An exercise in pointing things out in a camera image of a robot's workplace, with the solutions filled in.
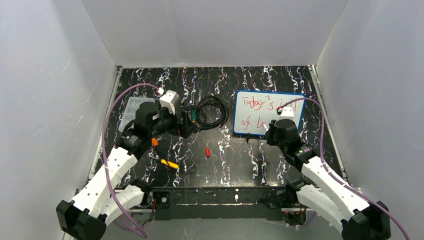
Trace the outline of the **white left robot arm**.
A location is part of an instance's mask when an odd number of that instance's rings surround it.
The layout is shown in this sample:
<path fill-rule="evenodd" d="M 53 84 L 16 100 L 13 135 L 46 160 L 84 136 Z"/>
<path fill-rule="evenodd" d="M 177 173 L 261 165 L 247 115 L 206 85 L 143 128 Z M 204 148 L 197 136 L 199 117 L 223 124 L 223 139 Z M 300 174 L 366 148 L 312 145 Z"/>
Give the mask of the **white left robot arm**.
<path fill-rule="evenodd" d="M 143 102 L 121 133 L 120 139 L 104 158 L 99 170 L 88 184 L 70 201 L 62 200 L 56 207 L 60 228 L 76 240 L 99 240 L 110 223 L 147 199 L 152 188 L 142 180 L 134 180 L 120 193 L 115 187 L 152 147 L 152 139 L 168 133 L 187 138 L 197 131 L 190 113 L 173 113 L 170 106 Z"/>

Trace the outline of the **red marker cap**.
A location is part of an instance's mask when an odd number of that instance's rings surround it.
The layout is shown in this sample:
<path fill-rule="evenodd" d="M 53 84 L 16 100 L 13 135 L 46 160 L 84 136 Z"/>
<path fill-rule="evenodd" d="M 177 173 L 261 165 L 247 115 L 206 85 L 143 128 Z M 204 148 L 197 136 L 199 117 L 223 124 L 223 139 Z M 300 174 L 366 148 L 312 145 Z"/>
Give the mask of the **red marker cap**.
<path fill-rule="evenodd" d="M 205 148 L 206 157 L 209 158 L 211 156 L 210 149 L 208 147 Z"/>

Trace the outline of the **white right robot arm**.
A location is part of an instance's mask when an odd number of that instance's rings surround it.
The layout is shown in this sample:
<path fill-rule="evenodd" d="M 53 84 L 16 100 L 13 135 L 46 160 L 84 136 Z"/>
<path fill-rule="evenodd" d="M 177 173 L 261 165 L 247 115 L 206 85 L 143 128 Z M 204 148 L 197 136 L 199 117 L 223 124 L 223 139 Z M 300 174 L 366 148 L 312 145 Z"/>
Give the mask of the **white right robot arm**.
<path fill-rule="evenodd" d="M 387 206 L 350 191 L 348 183 L 334 174 L 318 151 L 301 139 L 294 121 L 272 120 L 265 135 L 267 144 L 277 146 L 285 160 L 312 181 L 299 179 L 287 184 L 295 203 L 314 210 L 344 240 L 388 240 L 392 236 Z"/>

